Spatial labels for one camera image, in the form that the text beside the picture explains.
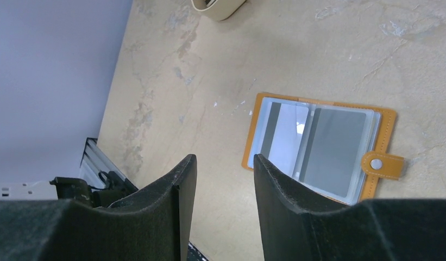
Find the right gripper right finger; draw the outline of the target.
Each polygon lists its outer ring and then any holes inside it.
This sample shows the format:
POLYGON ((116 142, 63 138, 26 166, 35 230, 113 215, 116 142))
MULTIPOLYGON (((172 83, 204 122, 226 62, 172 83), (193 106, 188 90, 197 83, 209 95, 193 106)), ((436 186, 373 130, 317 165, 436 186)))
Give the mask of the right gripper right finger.
POLYGON ((254 185, 265 260, 321 260, 311 218, 346 207, 254 156, 254 185))

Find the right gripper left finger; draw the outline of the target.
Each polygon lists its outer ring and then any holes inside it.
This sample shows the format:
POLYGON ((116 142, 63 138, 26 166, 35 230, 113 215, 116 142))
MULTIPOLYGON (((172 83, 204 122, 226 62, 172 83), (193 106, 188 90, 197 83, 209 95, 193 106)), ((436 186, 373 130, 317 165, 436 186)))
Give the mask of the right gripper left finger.
POLYGON ((197 182, 197 157, 113 203, 115 237, 108 260, 186 260, 197 182))

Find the orange leather card holder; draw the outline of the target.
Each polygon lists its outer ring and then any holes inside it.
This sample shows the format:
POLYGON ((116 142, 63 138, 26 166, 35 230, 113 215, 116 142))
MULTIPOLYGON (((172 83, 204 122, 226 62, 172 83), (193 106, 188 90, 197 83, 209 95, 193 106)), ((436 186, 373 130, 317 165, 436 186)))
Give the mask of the orange leather card holder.
POLYGON ((400 178, 405 160, 387 152, 396 119, 389 108, 261 92, 241 164, 252 170, 261 154, 314 192, 353 205, 373 198, 380 179, 400 178))

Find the grey card with stripe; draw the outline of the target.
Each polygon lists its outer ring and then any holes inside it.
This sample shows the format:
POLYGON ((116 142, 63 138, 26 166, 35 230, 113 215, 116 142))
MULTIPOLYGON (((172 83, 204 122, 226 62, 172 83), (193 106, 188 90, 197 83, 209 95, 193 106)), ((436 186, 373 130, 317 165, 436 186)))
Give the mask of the grey card with stripe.
POLYGON ((286 175, 294 172, 309 108, 272 102, 260 154, 286 175))

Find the black VIP card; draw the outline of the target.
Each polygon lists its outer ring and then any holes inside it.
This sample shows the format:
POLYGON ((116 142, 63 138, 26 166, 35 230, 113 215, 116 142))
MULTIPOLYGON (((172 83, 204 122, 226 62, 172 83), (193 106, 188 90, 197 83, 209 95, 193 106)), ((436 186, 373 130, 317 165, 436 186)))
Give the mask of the black VIP card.
POLYGON ((299 181, 340 201, 350 201, 366 119, 363 112, 316 109, 299 181))

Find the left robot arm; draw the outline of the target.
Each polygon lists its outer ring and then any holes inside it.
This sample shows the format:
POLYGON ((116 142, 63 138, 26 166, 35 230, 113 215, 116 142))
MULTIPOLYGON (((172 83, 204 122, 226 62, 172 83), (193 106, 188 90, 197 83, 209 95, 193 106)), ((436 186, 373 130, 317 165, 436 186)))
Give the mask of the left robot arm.
POLYGON ((0 200, 76 200, 89 207, 108 207, 138 191, 128 179, 115 171, 100 171, 95 185, 82 178, 55 177, 51 181, 0 183, 0 200))

